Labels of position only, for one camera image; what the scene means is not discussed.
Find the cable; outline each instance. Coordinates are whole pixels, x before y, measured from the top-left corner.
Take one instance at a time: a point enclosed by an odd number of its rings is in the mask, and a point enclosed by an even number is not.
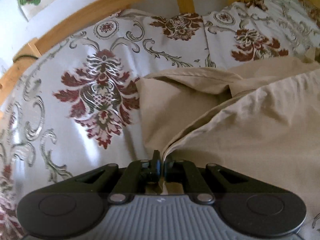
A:
[[[13,63],[16,63],[19,59],[23,58],[23,57],[28,57],[28,58],[33,58],[33,59],[39,59],[37,56],[31,55],[31,54],[22,54],[17,56],[14,60]]]

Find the floral bedspread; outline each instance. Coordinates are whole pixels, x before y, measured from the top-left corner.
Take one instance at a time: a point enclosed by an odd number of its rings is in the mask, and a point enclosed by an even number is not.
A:
[[[319,10],[303,0],[235,2],[171,19],[125,10],[70,36],[24,73],[5,106],[0,240],[23,236],[15,208],[27,193],[107,163],[151,157],[141,136],[139,77],[177,67],[228,69],[319,43]],[[319,239],[319,218],[307,221],[303,237]]]

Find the wooden bed frame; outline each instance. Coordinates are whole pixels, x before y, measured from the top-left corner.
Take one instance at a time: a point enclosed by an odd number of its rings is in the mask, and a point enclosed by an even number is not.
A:
[[[21,57],[20,55],[30,54],[40,57],[46,53],[54,45],[64,40],[71,34],[95,24],[111,14],[120,11],[121,9],[129,8],[130,4],[142,0],[97,0],[88,6],[77,11],[70,17],[66,18],[58,25],[53,27],[40,39],[33,39],[28,42],[13,58],[14,64],[0,79],[0,105],[9,96],[16,82],[19,80],[23,72],[34,63],[35,59]],[[249,0],[228,0],[228,4],[234,1],[249,1]],[[315,6],[320,8],[320,0],[309,0]],[[195,12],[193,0],[177,0],[180,13]]]

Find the metal rivet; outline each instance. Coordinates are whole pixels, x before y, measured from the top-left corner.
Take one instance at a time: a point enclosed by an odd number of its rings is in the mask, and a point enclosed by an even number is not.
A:
[[[113,202],[123,202],[125,200],[125,195],[123,194],[113,194],[109,197],[109,199]]]
[[[210,202],[213,200],[213,196],[207,193],[202,193],[197,196],[197,199],[201,202]]]
[[[149,160],[141,160],[141,163],[142,163],[142,168],[147,168],[149,167]]]

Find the wrinkled fabric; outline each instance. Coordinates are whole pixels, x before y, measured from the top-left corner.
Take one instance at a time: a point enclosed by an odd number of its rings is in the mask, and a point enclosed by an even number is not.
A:
[[[148,75],[138,81],[144,144],[163,161],[217,163],[296,193],[308,228],[320,211],[319,80],[319,63],[295,57]]]

